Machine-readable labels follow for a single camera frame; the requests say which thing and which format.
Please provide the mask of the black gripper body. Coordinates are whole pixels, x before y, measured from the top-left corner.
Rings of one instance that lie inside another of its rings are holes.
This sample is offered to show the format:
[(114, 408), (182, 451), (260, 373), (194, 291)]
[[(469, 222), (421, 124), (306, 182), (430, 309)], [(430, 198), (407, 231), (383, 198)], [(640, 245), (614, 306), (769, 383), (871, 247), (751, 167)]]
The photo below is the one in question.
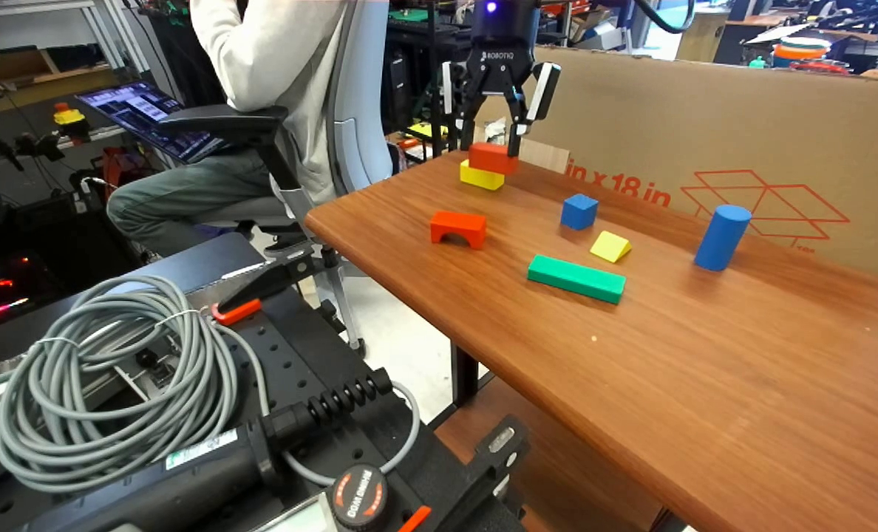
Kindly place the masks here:
[(464, 95), (520, 98), (531, 73), (531, 47), (525, 42), (473, 42), (467, 53)]

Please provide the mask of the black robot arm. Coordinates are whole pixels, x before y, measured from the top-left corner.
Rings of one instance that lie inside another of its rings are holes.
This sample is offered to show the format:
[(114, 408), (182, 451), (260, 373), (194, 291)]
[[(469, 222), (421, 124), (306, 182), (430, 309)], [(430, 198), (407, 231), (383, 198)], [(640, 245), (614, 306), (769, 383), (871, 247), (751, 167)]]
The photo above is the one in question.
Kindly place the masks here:
[(523, 83), (531, 73), (537, 0), (475, 0), (469, 16), (469, 53), (460, 86), (460, 143), (473, 143), (475, 114), (489, 95), (509, 102), (506, 152), (520, 151), (529, 130)]

